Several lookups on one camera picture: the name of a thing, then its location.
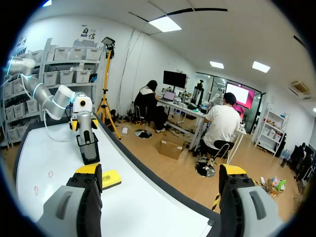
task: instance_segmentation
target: floor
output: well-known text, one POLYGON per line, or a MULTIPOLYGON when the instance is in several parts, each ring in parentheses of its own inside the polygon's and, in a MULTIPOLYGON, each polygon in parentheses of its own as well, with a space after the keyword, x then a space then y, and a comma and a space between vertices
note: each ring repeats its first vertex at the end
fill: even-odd
MULTIPOLYGON (((194 124, 194 120, 188 120, 183 124, 183 127, 193 128, 194 124)), ((154 129, 147 126, 146 129, 151 131, 153 136, 149 139, 142 139, 134 135, 134 131, 140 129, 142 126, 136 126, 131 123, 121 123, 118 124, 118 130, 120 132, 123 126, 128 127, 128 134, 122 136, 122 143, 140 159, 142 163, 184 195, 207 208, 212 208, 218 193, 218 166, 215 166, 216 175, 214 177, 203 178, 197 174, 194 169, 197 157, 193 157, 192 152, 185 149, 178 160, 163 156, 158 152, 163 134, 157 134, 154 129)), ((184 139, 190 140, 188 136, 184 136, 184 139)), ((5 148, 2 149, 4 159, 11 174, 13 174, 14 161, 18 148, 19 145, 16 144, 9 150, 5 148)), ((220 158, 217 158, 216 161, 219 164, 225 162, 220 158)), ((244 136, 231 162, 232 165, 243 168, 250 178, 257 181, 260 181, 261 176, 264 177, 265 180, 274 176, 287 180, 284 193, 275 197, 274 200, 278 204, 278 212, 281 219, 288 221, 297 207, 294 198, 299 199, 300 194, 297 184, 293 179, 294 172, 287 166, 282 168, 280 163, 281 160, 279 158, 255 148, 248 135, 244 136)), ((220 212, 219 205, 216 206, 215 211, 220 212)))

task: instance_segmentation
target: white robotic arm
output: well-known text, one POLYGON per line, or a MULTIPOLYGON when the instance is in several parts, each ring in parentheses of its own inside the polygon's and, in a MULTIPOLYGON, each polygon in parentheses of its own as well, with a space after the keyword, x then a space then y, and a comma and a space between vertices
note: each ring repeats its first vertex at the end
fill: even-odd
POLYGON ((74 109, 71 118, 71 128, 79 129, 80 139, 77 138, 85 164, 99 161, 97 139, 92 127, 97 128, 97 119, 92 113, 92 101, 83 93, 75 93, 64 85, 60 85, 56 94, 52 95, 49 89, 37 78, 32 77, 35 61, 12 57, 8 61, 8 75, 21 74, 20 83, 54 120, 60 120, 66 107, 73 102, 74 109))

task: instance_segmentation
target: black hair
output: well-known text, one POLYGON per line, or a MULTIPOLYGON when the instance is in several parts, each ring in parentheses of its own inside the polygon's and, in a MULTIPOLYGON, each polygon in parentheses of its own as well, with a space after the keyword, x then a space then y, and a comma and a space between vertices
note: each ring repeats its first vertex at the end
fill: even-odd
POLYGON ((234 94, 228 92, 224 94, 224 100, 226 101, 227 104, 229 105, 234 105, 237 101, 236 97, 234 96, 234 94))
POLYGON ((151 80, 147 83, 146 86, 149 87, 149 89, 151 89, 153 92, 155 92, 156 88, 157 88, 158 83, 155 80, 151 80))

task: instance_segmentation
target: laptop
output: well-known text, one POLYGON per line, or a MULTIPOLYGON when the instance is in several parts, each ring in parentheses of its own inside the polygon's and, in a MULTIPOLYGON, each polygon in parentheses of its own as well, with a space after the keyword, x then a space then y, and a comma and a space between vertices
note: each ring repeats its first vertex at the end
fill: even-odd
POLYGON ((173 102, 175 96, 176 96, 176 93, 166 91, 163 97, 161 98, 161 100, 166 101, 166 102, 170 102, 170 101, 173 102))

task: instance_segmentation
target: desk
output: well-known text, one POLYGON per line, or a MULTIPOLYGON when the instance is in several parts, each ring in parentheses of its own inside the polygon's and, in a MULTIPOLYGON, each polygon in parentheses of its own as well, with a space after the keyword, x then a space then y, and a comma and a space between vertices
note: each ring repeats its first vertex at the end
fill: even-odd
POLYGON ((197 139, 198 134, 199 134, 199 132, 200 132, 200 127, 201 127, 202 124, 203 124, 203 116, 204 116, 204 114, 201 113, 201 112, 194 112, 193 110, 189 110, 189 109, 186 108, 186 107, 182 107, 182 106, 176 105, 176 104, 174 104, 173 102, 167 102, 167 101, 163 101, 163 100, 161 100, 161 99, 159 99, 158 102, 161 103, 161 104, 164 104, 164 105, 166 105, 166 106, 168 106, 168 107, 175 108, 175 109, 178 109, 178 110, 180 110, 180 111, 183 111, 183 112, 185 112, 186 114, 189 114, 189 115, 192 115, 192 116, 194 116, 194 117, 197 117, 197 119, 198 119, 197 128, 196 128, 196 131, 195 131, 194 134, 192 134, 192 133, 190 133, 190 132, 188 132, 188 131, 182 129, 181 127, 179 127, 179 126, 177 126, 177 125, 175 125, 175 124, 172 124, 172 123, 170 123, 170 122, 167 122, 167 124, 170 125, 171 127, 174 127, 174 128, 178 129, 178 130, 181 131, 181 132, 184 132, 184 133, 186 133, 186 134, 189 134, 189 135, 192 135, 192 136, 193 136, 192 142, 191 142, 190 147, 189 147, 189 150, 192 150, 192 148, 193 148, 193 146, 194 146, 194 143, 195 143, 195 140, 197 139))
POLYGON ((235 134, 236 133, 237 133, 237 139, 235 141, 234 147, 229 152, 229 156, 227 158, 226 164, 229 164, 232 161, 232 159, 233 159, 233 157, 234 157, 234 155, 235 155, 235 153, 236 153, 236 151, 237 151, 237 149, 238 149, 238 147, 243 139, 243 136, 246 135, 246 130, 244 127, 241 127, 235 132, 235 134))
MULTIPOLYGON (((115 169, 122 177, 120 185, 101 194, 102 236, 219 236, 219 214, 157 177, 100 120, 99 124, 102 127, 94 132, 99 140, 102 170, 115 169)), ((51 136, 59 139, 70 132, 67 123, 48 129, 51 136)), ((47 136, 42 122, 27 129, 18 151, 14 177, 18 199, 31 220, 40 218, 45 201, 84 165, 76 134, 70 136, 70 142, 60 143, 47 136)))

